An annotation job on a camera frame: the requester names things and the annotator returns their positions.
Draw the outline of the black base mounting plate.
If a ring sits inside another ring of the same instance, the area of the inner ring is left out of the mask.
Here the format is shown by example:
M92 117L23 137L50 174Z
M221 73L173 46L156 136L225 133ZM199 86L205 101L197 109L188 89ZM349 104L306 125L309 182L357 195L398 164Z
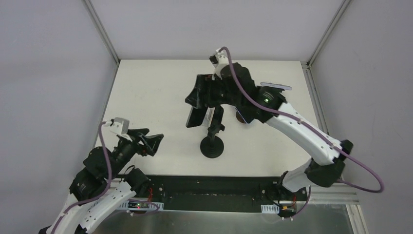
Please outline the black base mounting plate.
M261 205L291 201L277 177L150 175L137 197L161 202L165 210L258 213Z

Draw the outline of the cream phone black screen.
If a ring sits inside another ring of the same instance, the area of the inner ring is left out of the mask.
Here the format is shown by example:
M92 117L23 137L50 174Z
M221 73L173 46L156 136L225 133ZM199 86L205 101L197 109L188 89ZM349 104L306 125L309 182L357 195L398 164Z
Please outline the cream phone black screen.
M208 122L211 121L211 119L213 117L213 114L214 114L214 108L209 108L208 112L207 112L207 115L206 115L206 118L207 118Z

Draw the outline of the light blue phone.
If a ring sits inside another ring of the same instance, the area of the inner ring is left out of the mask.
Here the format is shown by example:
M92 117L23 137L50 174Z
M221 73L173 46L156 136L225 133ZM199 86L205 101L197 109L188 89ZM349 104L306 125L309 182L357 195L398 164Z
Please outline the light blue phone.
M249 124L249 122L247 122L240 113L236 113L236 118L242 124Z

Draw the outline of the lavender phone black screen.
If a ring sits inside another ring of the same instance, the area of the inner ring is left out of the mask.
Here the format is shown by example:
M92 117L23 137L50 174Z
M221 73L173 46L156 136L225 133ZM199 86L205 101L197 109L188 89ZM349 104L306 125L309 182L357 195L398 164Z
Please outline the lavender phone black screen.
M207 113L208 108L203 107L200 109L197 109L195 107L192 107L186 122L186 127L187 128L192 128L192 127L198 127L202 125L205 115Z

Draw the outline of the lavender phone seen edge-on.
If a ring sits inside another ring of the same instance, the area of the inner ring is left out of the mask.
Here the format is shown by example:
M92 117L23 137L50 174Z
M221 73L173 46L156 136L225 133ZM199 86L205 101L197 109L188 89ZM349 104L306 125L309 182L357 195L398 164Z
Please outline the lavender phone seen edge-on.
M277 89L282 89L282 90L287 90L291 91L292 87L288 85L282 85L282 84L276 84L276 83L271 83L271 82L261 82L261 86L266 86L266 87L272 87L272 88L277 88Z

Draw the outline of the wooden round-base phone stand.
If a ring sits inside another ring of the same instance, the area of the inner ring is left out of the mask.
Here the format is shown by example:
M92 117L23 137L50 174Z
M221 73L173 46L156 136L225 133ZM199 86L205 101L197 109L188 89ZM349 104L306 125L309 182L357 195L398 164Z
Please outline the wooden round-base phone stand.
M236 117L236 119L238 120L238 122L240 122L240 123L242 123L242 124L245 124L245 121L244 121L243 117L240 115L239 112L236 112L236 113L235 113L235 117Z

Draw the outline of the black round-base phone stand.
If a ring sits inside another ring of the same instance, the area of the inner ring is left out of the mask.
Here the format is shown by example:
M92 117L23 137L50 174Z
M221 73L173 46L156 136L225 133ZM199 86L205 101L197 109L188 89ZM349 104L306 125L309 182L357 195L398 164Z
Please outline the black round-base phone stand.
M207 129L207 136L200 143L201 153L207 158L217 158L224 151L224 143L217 136L220 131L225 130L225 126L222 124L223 115L224 109L221 106L214 108Z

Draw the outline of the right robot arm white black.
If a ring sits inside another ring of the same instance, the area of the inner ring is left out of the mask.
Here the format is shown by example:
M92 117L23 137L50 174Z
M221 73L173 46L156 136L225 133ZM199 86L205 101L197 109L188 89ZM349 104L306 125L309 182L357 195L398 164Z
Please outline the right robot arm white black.
M338 182L345 168L345 156L334 147L348 153L352 143L330 138L319 129L312 131L313 125L293 108L281 89L255 85L249 70L239 63L234 63L233 68L237 81L229 65L218 73L197 75L193 90L185 98L185 103L192 107L186 127L201 125L201 114L208 108L234 106L247 120L256 119L279 130L310 155L303 165L280 177L276 192L281 199L290 199L312 183L328 188Z

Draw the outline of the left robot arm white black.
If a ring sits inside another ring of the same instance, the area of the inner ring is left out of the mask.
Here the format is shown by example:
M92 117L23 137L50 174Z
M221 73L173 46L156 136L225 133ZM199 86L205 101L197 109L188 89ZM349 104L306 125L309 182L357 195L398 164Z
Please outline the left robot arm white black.
M109 195L106 192L133 156L156 154L164 135L148 133L148 128L128 129L125 135L118 136L112 151L104 145L93 148L83 161L84 168L73 179L58 218L39 233L90 234L123 202L133 196L145 196L150 180L138 168L132 169L115 191Z

